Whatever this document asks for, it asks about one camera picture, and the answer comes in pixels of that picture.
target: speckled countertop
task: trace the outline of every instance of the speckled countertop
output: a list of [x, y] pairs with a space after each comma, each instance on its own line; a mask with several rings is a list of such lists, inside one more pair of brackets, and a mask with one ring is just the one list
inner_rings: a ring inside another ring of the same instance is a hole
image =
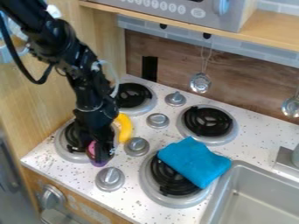
[[[280, 146], [294, 149], [298, 144], [299, 126], [266, 115], [260, 115], [243, 108], [237, 108], [218, 101], [181, 91], [187, 103], [181, 108], [173, 108], [164, 102], [164, 97], [176, 89], [166, 87], [133, 76], [123, 77], [124, 81], [143, 83], [152, 88], [159, 100], [148, 114], [132, 117], [135, 136], [150, 142], [150, 150], [156, 151], [165, 145], [181, 140], [176, 128], [178, 114], [196, 104], [209, 104], [231, 113], [239, 124], [239, 135], [231, 143], [209, 147], [212, 151], [235, 160], [243, 160], [272, 171]], [[167, 129], [152, 129], [146, 125], [146, 117], [152, 113], [164, 113], [170, 118]], [[187, 209], [171, 209], [151, 201], [139, 186], [138, 169], [144, 157], [129, 157], [120, 145], [115, 158], [108, 166], [120, 168], [125, 176], [124, 186], [116, 192], [101, 192], [94, 184], [94, 177], [101, 168], [91, 164], [73, 164], [62, 159], [55, 151], [53, 134], [22, 158], [22, 164], [35, 172], [59, 182], [79, 195], [99, 204], [134, 223], [171, 224], [199, 223], [211, 196], [201, 204]]]

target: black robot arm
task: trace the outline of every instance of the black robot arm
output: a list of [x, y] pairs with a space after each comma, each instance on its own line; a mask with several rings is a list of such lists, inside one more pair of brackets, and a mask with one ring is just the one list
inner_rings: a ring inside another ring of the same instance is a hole
[[29, 37], [31, 54], [49, 64], [41, 80], [34, 80], [25, 69], [0, 17], [5, 43], [20, 70], [35, 84], [43, 84], [52, 67], [63, 71], [77, 98], [74, 114], [78, 147], [85, 150], [96, 141], [94, 159], [104, 165], [114, 155], [115, 133], [111, 123], [118, 116], [118, 108], [115, 99], [110, 97], [112, 89], [93, 51], [77, 39], [70, 24], [53, 18], [46, 8], [43, 0], [0, 0], [0, 10]]

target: blue towel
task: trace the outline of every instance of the blue towel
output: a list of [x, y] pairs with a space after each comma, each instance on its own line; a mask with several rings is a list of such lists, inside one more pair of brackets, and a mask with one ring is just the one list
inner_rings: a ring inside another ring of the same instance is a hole
[[232, 165], [230, 159], [212, 153], [192, 137], [168, 145], [157, 156], [201, 189], [208, 187]]

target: shelf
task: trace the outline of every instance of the shelf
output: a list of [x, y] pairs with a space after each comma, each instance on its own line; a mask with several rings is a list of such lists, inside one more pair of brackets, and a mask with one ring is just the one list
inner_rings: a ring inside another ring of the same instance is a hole
[[173, 25], [197, 32], [207, 32], [221, 37], [299, 52], [299, 17], [286, 14], [258, 10], [243, 26], [241, 32], [234, 33], [195, 24], [187, 24], [168, 18], [151, 16], [132, 10], [124, 10], [100, 3], [80, 1], [80, 5], [99, 11], [108, 11], [133, 18], [140, 18], [159, 24]]

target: sink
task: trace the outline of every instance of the sink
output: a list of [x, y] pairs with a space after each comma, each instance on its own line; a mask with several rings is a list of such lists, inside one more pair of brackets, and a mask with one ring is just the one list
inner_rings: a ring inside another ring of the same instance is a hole
[[298, 224], [299, 183], [235, 161], [200, 224]]

